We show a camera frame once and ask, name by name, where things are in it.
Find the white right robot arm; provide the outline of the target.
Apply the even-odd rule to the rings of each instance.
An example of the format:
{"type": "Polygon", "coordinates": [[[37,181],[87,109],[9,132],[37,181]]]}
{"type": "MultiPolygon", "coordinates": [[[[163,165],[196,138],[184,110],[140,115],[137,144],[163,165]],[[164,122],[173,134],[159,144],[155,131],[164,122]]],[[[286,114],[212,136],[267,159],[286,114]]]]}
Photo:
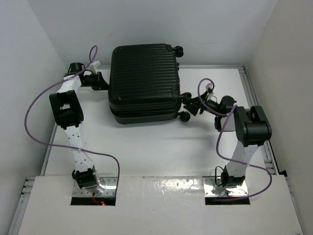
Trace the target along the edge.
{"type": "Polygon", "coordinates": [[[183,101],[184,109],[192,115],[203,111],[215,114],[215,129],[222,133],[234,131],[237,137],[237,145],[232,158],[221,172],[221,179],[215,181],[215,185],[223,188],[241,185],[246,178],[248,167],[254,153],[272,136],[272,128],[261,106],[252,106],[245,109],[237,106],[231,96],[223,96],[219,103],[208,99],[207,94],[201,98],[187,98],[183,101]]]}

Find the black hard-shell suitcase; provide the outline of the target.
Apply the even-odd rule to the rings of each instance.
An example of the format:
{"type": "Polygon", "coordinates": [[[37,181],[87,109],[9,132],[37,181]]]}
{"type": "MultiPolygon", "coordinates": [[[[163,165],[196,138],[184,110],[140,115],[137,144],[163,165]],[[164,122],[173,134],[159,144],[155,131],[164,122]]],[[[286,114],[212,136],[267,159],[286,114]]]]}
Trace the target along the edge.
{"type": "Polygon", "coordinates": [[[181,93],[179,63],[183,47],[144,44],[116,47],[112,52],[108,100],[115,120],[121,124],[190,120],[181,111],[190,98],[181,93]]]}

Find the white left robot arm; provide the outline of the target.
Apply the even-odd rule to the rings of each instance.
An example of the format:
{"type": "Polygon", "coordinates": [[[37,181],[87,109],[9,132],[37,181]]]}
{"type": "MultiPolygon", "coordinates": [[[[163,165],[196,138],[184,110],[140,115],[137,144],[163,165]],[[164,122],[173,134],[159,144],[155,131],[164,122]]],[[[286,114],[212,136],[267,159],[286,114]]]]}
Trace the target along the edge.
{"type": "Polygon", "coordinates": [[[87,67],[90,74],[85,75],[83,64],[71,63],[60,89],[49,95],[55,122],[65,131],[74,155],[75,168],[72,177],[80,189],[91,193],[96,193],[102,188],[93,161],[82,150],[86,145],[83,138],[84,114],[77,91],[80,87],[91,87],[95,91],[109,88],[102,73],[97,71],[100,65],[99,61],[92,62],[87,67]]]}

